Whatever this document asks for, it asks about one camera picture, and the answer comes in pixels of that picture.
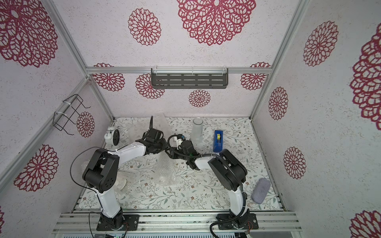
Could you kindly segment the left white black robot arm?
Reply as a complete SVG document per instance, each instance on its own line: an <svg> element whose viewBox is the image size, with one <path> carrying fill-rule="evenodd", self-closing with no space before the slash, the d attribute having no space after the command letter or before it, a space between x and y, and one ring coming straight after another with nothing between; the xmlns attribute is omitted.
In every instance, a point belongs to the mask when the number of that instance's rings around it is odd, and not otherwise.
<svg viewBox="0 0 381 238"><path fill-rule="evenodd" d="M123 214L113 189L119 165L137 157L161 153L166 148L164 133L151 128L143 134L141 139L119 150L99 148L94 152L83 172L82 179L89 188L95 190L104 218L115 220Z"/></svg>

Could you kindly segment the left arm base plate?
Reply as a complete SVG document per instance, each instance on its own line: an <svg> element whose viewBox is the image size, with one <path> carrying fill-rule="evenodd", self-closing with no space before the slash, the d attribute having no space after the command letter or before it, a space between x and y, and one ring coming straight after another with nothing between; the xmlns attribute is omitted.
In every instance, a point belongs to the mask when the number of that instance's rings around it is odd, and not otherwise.
<svg viewBox="0 0 381 238"><path fill-rule="evenodd" d="M139 224L139 215L117 215L108 218L101 214L96 231L136 231Z"/></svg>

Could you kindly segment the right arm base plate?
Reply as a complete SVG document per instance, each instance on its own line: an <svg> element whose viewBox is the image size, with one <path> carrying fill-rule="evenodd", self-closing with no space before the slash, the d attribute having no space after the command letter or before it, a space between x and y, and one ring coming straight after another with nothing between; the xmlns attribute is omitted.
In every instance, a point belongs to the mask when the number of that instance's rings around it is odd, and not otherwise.
<svg viewBox="0 0 381 238"><path fill-rule="evenodd" d="M218 225L219 230L257 230L258 228L257 217L250 211L235 221Z"/></svg>

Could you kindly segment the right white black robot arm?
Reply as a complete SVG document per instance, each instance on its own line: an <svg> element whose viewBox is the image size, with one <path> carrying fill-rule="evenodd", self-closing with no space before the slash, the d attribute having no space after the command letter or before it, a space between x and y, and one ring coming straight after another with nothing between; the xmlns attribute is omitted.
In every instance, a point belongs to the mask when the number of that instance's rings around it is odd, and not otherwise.
<svg viewBox="0 0 381 238"><path fill-rule="evenodd" d="M171 159L185 160L193 170L212 170L228 190L231 216L240 218L247 213L247 196L244 191L247 169L229 150L224 149L217 154L200 154L190 140L182 140L177 147L168 145L165 152Z"/></svg>

